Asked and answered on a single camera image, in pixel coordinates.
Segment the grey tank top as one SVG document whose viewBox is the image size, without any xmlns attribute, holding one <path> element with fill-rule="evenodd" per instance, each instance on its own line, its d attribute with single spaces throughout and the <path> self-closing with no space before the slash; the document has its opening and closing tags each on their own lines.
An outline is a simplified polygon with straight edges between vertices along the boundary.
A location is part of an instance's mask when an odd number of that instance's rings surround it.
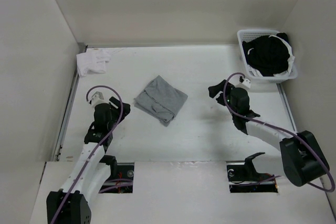
<svg viewBox="0 0 336 224">
<path fill-rule="evenodd" d="M 169 126 L 187 98 L 187 94 L 157 76 L 134 99 L 134 106 L 155 117 L 164 126 Z"/>
</svg>

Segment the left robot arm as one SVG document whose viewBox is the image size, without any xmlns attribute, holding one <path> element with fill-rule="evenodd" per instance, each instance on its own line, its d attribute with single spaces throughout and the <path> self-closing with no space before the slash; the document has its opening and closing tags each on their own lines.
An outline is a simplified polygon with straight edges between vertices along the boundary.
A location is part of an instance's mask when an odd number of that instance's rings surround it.
<svg viewBox="0 0 336 224">
<path fill-rule="evenodd" d="M 105 181 L 118 175 L 114 156 L 106 154 L 112 131 L 130 113 L 131 107 L 111 97 L 108 102 L 100 94 L 90 100 L 93 122 L 83 141 L 80 156 L 64 184 L 51 191 L 46 199 L 48 223 L 91 223 L 91 205 Z"/>
</svg>

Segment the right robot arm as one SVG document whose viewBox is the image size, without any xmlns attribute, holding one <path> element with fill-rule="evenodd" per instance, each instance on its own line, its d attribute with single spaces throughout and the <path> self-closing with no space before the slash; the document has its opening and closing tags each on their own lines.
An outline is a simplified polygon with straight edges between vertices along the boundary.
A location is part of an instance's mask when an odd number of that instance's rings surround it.
<svg viewBox="0 0 336 224">
<path fill-rule="evenodd" d="M 279 175 L 285 176 L 293 185 L 301 187 L 327 175 L 330 191 L 335 190 L 335 181 L 330 166 L 313 133 L 293 133 L 260 120 L 260 115 L 250 108 L 248 92 L 227 80 L 208 87 L 209 96 L 228 108 L 233 124 L 246 135 L 256 137 L 277 149 L 282 166 Z"/>
</svg>

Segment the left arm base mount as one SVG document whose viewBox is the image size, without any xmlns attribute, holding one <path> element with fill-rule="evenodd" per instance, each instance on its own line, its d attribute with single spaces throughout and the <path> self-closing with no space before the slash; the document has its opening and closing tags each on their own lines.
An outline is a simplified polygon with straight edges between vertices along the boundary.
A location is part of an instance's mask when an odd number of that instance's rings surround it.
<svg viewBox="0 0 336 224">
<path fill-rule="evenodd" d="M 104 182 L 100 193 L 131 194 L 133 193 L 134 163 L 118 163 L 115 156 L 105 155 L 101 163 L 110 167 L 110 177 Z"/>
</svg>

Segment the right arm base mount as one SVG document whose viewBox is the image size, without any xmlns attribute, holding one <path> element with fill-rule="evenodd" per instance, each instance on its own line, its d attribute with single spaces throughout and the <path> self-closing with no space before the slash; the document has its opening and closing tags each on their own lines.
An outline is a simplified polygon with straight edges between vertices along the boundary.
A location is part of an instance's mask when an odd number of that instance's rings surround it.
<svg viewBox="0 0 336 224">
<path fill-rule="evenodd" d="M 243 161 L 227 162 L 230 193 L 278 193 L 276 176 L 261 173 L 255 168 L 253 161 L 261 155 L 265 152 L 257 152 Z"/>
</svg>

